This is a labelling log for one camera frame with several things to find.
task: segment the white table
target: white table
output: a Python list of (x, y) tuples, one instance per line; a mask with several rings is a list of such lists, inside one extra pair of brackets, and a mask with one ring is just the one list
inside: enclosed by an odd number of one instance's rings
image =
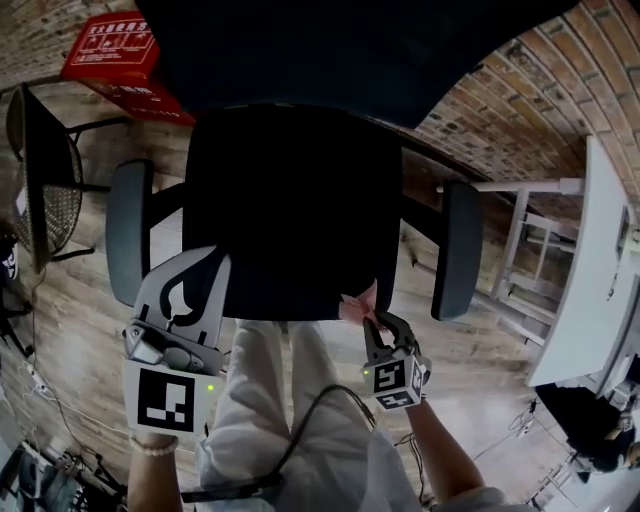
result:
[[(539, 386), (612, 369), (635, 311), (637, 279), (619, 248), (635, 212), (620, 178), (595, 137), (587, 137), (586, 178), (535, 182), (473, 183), (481, 192), (515, 192), (517, 201), (503, 260), (491, 294), (476, 291), (474, 300), (498, 313), (509, 326), (541, 346), (527, 383)], [(580, 228), (527, 212), (531, 193), (583, 195)], [(513, 271), (513, 260), (525, 226), (545, 232), (532, 240), (542, 245), (534, 278)], [(553, 239), (552, 233), (562, 239)], [(572, 253), (564, 291), (540, 282), (550, 247)], [(538, 303), (510, 297), (513, 284), (559, 299), (556, 311)], [(611, 379), (602, 375), (601, 388)]]

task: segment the red box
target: red box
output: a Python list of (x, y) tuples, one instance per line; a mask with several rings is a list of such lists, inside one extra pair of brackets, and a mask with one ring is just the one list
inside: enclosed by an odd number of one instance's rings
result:
[(80, 82), (139, 119), (193, 126), (159, 79), (158, 44), (139, 11), (90, 18), (61, 77)]

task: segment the office chair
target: office chair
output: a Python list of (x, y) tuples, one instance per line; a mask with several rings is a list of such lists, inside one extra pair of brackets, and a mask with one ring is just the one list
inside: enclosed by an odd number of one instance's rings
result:
[(76, 143), (86, 130), (128, 121), (127, 117), (116, 117), (66, 128), (26, 84), (15, 88), (6, 116), (7, 139), (20, 165), (13, 191), (13, 224), (31, 252), (35, 272), (41, 272), (49, 261), (93, 252), (58, 254), (78, 222), (83, 192), (109, 191), (108, 187), (84, 183)]
[[(401, 218), (440, 245), (432, 316), (464, 314), (482, 248), (477, 191), (446, 184), (442, 212), (403, 198), (398, 135), (349, 112), (415, 126), (486, 53), (574, 3), (463, 2), (467, 10), (440, 6), (434, 18), (414, 2), (364, 12), (269, 2), (238, 18), (217, 2), (176, 11), (140, 0), (165, 82), (201, 114), (184, 184), (152, 194), (149, 161), (116, 171), (107, 207), (116, 298), (135, 302), (149, 272), (150, 228), (183, 207), (183, 250), (217, 245), (231, 256), (225, 316), (336, 319), (341, 295), (374, 280), (376, 307), (386, 310)], [(492, 17), (499, 8), (514, 15), (509, 23)], [(482, 40), (467, 45), (483, 22)], [(447, 41), (459, 44), (443, 52)], [(249, 106), (227, 108), (239, 105)], [(212, 273), (185, 276), (188, 306), (202, 303)]]

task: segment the gray armrest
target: gray armrest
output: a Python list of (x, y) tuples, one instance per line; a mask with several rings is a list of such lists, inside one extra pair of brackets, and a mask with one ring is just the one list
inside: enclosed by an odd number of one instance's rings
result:
[(150, 160), (120, 165), (107, 201), (107, 263), (116, 299), (133, 306), (149, 273), (149, 231), (183, 204), (183, 185), (152, 194), (155, 167)]
[(480, 271), (480, 193), (465, 183), (448, 182), (444, 185), (442, 213), (404, 197), (402, 218), (440, 246), (431, 316), (452, 320), (464, 315)]

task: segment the pearl bracelet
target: pearl bracelet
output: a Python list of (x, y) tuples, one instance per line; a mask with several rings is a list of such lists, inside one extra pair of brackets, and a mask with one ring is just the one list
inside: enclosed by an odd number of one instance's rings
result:
[(148, 446), (144, 446), (140, 444), (140, 442), (134, 437), (129, 436), (129, 443), (140, 453), (147, 455), (148, 457), (163, 457), (164, 455), (169, 455), (176, 451), (178, 447), (178, 438), (176, 437), (173, 442), (167, 446), (166, 448), (149, 448)]

